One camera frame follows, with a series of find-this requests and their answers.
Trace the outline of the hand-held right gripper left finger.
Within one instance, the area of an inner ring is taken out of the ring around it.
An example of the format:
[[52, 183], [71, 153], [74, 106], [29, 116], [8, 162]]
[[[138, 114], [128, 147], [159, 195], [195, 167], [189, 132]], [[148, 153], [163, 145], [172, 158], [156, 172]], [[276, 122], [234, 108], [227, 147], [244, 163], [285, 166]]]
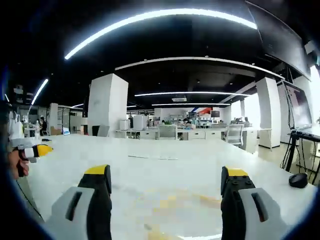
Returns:
[[111, 193], [110, 166], [89, 168], [52, 205], [46, 229], [56, 240], [110, 240]]

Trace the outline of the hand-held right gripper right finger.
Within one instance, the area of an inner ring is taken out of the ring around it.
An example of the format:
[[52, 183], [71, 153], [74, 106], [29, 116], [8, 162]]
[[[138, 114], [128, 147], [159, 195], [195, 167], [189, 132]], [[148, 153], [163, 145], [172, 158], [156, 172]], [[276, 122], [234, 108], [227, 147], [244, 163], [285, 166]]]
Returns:
[[242, 169], [222, 167], [220, 194], [223, 240], [281, 240], [286, 235], [280, 206]]

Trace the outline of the person's left hand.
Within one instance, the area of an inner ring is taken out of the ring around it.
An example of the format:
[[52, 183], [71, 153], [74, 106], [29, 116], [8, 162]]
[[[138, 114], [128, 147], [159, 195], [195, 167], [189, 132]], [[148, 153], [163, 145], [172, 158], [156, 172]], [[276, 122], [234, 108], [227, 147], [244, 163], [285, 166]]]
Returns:
[[12, 176], [15, 180], [29, 175], [29, 160], [19, 150], [13, 150], [8, 154], [8, 161]]

